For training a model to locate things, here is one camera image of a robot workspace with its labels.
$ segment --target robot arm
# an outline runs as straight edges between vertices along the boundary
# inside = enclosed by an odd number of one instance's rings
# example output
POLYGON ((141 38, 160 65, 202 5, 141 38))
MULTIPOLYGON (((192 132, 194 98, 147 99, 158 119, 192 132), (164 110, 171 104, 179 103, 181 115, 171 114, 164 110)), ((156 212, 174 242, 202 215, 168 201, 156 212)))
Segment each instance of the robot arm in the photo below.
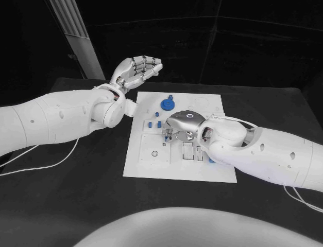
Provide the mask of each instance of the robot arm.
POLYGON ((118 65, 109 84, 92 90, 46 94, 29 102, 0 107, 0 156, 24 147, 63 143, 95 130, 112 128, 122 115, 134 116, 130 89, 158 74, 161 60, 140 56, 118 65))
POLYGON ((166 141, 196 141, 209 158, 256 178, 323 192, 323 146, 285 132, 246 129, 226 117, 205 119, 193 111, 174 113, 164 124, 166 141))

